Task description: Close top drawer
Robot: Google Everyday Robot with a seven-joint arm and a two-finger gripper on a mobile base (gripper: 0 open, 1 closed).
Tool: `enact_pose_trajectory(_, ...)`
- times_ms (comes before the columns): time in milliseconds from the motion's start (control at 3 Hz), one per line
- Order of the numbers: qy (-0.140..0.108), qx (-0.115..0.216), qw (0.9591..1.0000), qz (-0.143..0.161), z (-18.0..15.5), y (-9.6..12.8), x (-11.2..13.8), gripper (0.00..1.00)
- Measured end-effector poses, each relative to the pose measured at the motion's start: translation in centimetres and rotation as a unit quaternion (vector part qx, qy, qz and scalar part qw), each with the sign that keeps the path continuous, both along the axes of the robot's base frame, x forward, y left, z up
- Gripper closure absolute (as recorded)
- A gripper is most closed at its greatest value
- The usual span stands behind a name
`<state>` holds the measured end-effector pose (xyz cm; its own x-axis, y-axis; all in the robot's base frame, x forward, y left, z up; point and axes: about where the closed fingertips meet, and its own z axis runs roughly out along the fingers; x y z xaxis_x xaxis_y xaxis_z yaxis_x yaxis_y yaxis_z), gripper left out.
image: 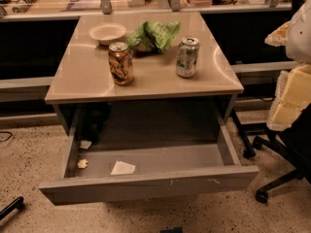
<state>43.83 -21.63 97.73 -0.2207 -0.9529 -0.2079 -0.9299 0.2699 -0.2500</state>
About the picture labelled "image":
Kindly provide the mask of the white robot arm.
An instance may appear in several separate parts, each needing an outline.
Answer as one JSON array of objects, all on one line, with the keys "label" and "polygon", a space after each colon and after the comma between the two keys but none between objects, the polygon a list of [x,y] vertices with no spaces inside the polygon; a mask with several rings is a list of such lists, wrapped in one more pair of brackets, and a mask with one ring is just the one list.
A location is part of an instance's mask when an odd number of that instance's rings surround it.
[{"label": "white robot arm", "polygon": [[284,46],[288,58],[298,63],[311,63],[311,0],[272,33],[264,42],[273,47]]}]

